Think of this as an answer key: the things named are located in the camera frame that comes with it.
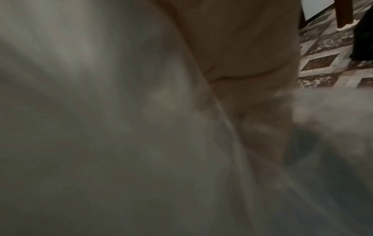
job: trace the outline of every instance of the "patterned floor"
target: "patterned floor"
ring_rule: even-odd
[[[371,5],[365,6],[354,9],[354,19],[360,20]],[[331,9],[300,30],[298,87],[373,88],[373,61],[349,58],[354,27],[341,32],[336,29],[335,11]]]

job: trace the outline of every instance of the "wooden chair leg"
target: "wooden chair leg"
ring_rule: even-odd
[[[354,21],[352,0],[334,0],[334,5],[338,28],[342,28]]]

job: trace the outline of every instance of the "translucent plastic bag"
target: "translucent plastic bag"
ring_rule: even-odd
[[[289,161],[264,189],[151,6],[0,4],[1,235],[372,235],[370,92],[297,91]]]

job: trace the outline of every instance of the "black bag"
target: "black bag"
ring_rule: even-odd
[[[357,61],[373,60],[373,7],[354,29],[354,50],[350,58]]]

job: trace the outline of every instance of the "white wall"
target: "white wall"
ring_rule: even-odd
[[[321,12],[334,3],[334,0],[302,0],[304,16],[306,20]]]

